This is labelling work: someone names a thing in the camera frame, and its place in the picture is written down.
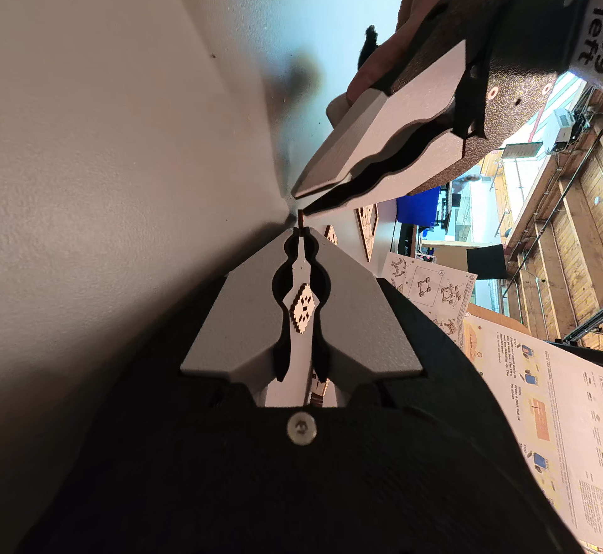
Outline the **blue plastic container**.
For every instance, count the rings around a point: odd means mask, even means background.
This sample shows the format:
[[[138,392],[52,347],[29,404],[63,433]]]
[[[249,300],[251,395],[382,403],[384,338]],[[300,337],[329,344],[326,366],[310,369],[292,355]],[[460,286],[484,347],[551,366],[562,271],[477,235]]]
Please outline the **blue plastic container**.
[[[415,195],[397,198],[397,221],[401,224],[431,228],[435,225],[441,187],[426,190]]]

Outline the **grey desk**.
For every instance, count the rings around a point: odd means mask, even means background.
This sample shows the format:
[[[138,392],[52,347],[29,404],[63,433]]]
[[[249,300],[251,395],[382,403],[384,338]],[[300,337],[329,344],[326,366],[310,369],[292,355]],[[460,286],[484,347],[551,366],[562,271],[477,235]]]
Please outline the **grey desk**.
[[[1,0],[1,553],[108,386],[272,240],[401,0]]]

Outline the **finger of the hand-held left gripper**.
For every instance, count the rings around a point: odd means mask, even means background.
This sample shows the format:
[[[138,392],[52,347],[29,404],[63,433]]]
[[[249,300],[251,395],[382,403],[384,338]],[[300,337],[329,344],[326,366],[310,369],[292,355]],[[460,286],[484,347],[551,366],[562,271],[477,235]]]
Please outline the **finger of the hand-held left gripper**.
[[[464,141],[444,133],[427,145],[418,159],[401,171],[384,172],[369,188],[361,177],[352,179],[320,196],[303,208],[304,214],[325,214],[339,209],[357,209],[399,198],[422,187],[430,188],[454,179],[455,165],[463,159]]]
[[[461,40],[396,93],[363,92],[309,160],[292,196],[300,199],[334,187],[358,162],[380,153],[401,129],[439,116],[452,102],[465,67]]]

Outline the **wooden tower model spire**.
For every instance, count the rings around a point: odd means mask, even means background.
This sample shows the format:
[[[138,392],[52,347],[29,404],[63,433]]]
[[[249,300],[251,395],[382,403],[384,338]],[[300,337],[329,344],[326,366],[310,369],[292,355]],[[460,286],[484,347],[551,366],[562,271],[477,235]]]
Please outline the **wooden tower model spire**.
[[[311,369],[307,406],[323,407],[324,398],[329,386],[329,379],[321,381],[314,368]]]

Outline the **toothed-edge square wooden plate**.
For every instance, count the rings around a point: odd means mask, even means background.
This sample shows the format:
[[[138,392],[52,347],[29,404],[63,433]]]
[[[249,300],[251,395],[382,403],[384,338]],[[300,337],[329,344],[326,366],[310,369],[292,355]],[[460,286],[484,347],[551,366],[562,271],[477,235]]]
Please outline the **toothed-edge square wooden plate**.
[[[303,334],[310,323],[316,306],[309,283],[303,283],[292,302],[290,317],[296,332]]]

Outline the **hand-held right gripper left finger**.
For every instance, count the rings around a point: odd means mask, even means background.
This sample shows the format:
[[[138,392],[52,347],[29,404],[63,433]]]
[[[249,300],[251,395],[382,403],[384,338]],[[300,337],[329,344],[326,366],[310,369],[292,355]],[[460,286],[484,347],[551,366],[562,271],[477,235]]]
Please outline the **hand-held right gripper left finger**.
[[[183,374],[242,383],[258,405],[300,404],[300,334],[290,317],[299,244],[298,229],[287,229],[228,274]]]

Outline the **wooden sheet with square hole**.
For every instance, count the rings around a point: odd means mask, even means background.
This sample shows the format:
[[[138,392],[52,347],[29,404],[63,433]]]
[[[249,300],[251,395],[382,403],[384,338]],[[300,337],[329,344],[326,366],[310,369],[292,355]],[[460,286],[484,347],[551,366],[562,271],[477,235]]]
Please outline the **wooden sheet with square hole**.
[[[373,204],[357,208],[355,209],[355,213],[358,219],[367,262],[370,262],[373,254],[376,229],[379,222],[378,205]]]

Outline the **folded assembly leaflet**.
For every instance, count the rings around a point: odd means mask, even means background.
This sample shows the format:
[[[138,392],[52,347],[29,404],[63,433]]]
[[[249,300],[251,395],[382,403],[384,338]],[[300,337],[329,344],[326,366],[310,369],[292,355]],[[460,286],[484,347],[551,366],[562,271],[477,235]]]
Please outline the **folded assembly leaflet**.
[[[381,278],[464,349],[464,318],[475,286],[475,274],[388,253]]]

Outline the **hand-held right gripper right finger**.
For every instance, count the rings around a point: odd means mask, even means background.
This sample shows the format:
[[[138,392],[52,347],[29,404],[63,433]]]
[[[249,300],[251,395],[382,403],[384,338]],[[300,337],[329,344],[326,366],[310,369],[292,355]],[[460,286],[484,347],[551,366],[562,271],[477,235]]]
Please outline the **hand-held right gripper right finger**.
[[[373,385],[379,405],[400,405],[423,386],[423,367],[373,273],[311,227],[304,229],[311,288],[319,299],[312,361],[337,405]]]

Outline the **printed instruction poster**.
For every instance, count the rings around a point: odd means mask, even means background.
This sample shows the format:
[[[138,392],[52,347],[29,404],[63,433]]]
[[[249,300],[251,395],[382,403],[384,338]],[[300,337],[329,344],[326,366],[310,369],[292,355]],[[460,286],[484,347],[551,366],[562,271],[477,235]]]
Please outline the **printed instruction poster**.
[[[585,551],[602,553],[602,368],[469,314],[464,353],[549,503]]]

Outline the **cardboard backing board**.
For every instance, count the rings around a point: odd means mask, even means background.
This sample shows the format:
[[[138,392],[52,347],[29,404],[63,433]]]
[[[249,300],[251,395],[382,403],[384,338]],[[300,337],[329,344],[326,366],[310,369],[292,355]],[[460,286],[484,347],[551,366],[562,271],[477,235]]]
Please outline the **cardboard backing board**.
[[[514,330],[516,332],[519,332],[522,334],[527,334],[528,336],[531,336],[531,332],[524,324],[522,324],[521,322],[519,322],[511,317],[508,317],[504,314],[496,313],[490,309],[480,307],[473,303],[468,304],[467,312],[472,317],[483,319],[485,321],[489,321],[491,323],[498,324],[502,327],[506,327],[506,328]]]

